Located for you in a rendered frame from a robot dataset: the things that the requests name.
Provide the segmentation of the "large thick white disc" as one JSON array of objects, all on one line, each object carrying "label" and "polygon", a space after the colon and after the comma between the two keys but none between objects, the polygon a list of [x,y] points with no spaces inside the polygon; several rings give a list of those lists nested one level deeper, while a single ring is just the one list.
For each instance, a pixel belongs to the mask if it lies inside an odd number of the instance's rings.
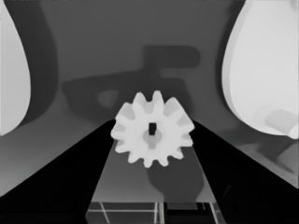
[{"label": "large thick white disc", "polygon": [[0,0],[0,136],[24,119],[31,98],[28,62],[5,0]]}]

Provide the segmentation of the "small white toothed gear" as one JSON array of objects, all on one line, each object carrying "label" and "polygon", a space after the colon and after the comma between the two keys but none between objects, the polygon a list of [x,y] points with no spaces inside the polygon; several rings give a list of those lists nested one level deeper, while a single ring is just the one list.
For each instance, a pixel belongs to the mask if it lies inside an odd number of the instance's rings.
[{"label": "small white toothed gear", "polygon": [[166,102],[160,91],[148,102],[142,92],[131,103],[124,103],[115,117],[111,137],[118,141],[115,151],[129,153],[128,162],[143,160],[145,168],[157,161],[163,167],[168,158],[184,158],[181,149],[191,147],[192,120],[175,97]]}]

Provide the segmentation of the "white round carrier with pins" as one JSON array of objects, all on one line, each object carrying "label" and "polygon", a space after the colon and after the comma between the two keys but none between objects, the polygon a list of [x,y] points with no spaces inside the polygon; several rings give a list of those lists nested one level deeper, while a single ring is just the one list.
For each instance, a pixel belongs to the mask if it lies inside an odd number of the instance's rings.
[{"label": "white round carrier with pins", "polygon": [[241,121],[299,140],[298,0],[245,0],[221,74],[225,100]]}]

